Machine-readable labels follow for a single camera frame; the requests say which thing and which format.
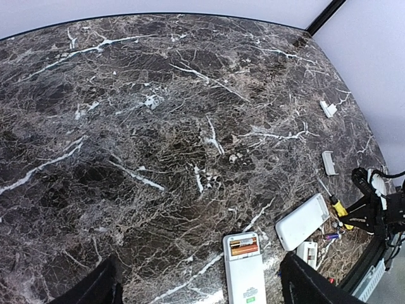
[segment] orange battery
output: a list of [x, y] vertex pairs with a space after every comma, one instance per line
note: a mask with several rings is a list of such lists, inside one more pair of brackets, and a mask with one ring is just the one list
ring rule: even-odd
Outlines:
[[257, 242], [257, 240], [255, 237], [250, 237], [249, 239], [239, 239], [237, 241], [231, 241], [230, 246], [231, 246], [231, 248], [239, 247], [239, 246], [247, 246], [247, 245], [256, 244], [256, 242]]
[[231, 248], [231, 255], [243, 255], [245, 253], [255, 252], [259, 250], [259, 246], [257, 244], [248, 245], [248, 246], [241, 246], [238, 248]]

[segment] small white object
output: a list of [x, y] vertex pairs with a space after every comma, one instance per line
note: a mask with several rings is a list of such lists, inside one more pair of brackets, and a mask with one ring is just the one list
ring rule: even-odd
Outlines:
[[370, 267], [352, 295], [360, 301], [367, 302], [384, 273], [385, 263], [384, 259], [381, 259], [376, 267]]
[[[256, 238], [255, 252], [232, 256], [230, 242]], [[230, 304], [266, 304], [266, 286], [259, 236], [255, 232], [233, 234], [223, 238], [225, 272]]]
[[297, 247], [297, 256], [299, 256], [309, 266], [316, 269], [316, 261], [318, 258], [318, 243], [303, 242]]
[[332, 161], [332, 153], [333, 151], [324, 151], [322, 153], [323, 165], [325, 166], [327, 175], [339, 175], [339, 173], [336, 173], [335, 171], [335, 163]]
[[[370, 177], [371, 177], [371, 173], [373, 173], [373, 170], [368, 169], [367, 173], [368, 173], [367, 181], [370, 182]], [[379, 175], [374, 174], [371, 185], [373, 185], [373, 187], [377, 191], [380, 191], [380, 194], [387, 195], [387, 187], [385, 187], [384, 180]], [[387, 200], [385, 198], [383, 198], [382, 196], [380, 196], [380, 200], [381, 200], [382, 210], [386, 210], [387, 209]]]
[[331, 103], [330, 106], [328, 106], [326, 101], [320, 101], [319, 104], [321, 104], [322, 110], [328, 118], [333, 117], [333, 114], [337, 111], [334, 103]]
[[283, 248], [292, 251], [329, 219], [323, 196], [318, 193], [277, 222], [276, 231]]

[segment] white wall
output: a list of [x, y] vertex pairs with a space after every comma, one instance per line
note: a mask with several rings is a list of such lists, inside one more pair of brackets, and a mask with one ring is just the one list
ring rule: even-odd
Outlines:
[[0, 39], [95, 16], [128, 13], [211, 13], [266, 20], [300, 29], [331, 0], [0, 0]]
[[403, 0], [349, 0], [315, 34], [356, 98], [392, 173], [405, 170], [404, 14]]

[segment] dark marble surface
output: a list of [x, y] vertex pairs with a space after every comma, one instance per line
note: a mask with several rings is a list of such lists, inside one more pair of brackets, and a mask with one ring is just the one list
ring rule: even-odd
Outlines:
[[[1, 41], [0, 71], [3, 303], [46, 303], [110, 254], [125, 303], [225, 303], [221, 239], [246, 230], [260, 235], [268, 303], [281, 303], [275, 222], [326, 197], [317, 177], [347, 206], [360, 197], [351, 170], [385, 165], [336, 70], [288, 27], [75, 22]], [[326, 149], [338, 176], [325, 175]], [[358, 229], [311, 239], [337, 280], [369, 241]]]

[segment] black mount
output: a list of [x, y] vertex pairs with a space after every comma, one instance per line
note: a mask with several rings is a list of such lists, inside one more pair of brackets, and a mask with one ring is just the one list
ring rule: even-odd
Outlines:
[[367, 181], [367, 170], [357, 168], [352, 171], [353, 183], [364, 194], [355, 204], [346, 208], [348, 215], [340, 217], [344, 224], [359, 227], [376, 237], [388, 239], [393, 234], [405, 231], [405, 194], [398, 193], [385, 196], [387, 209], [383, 210], [381, 199]]

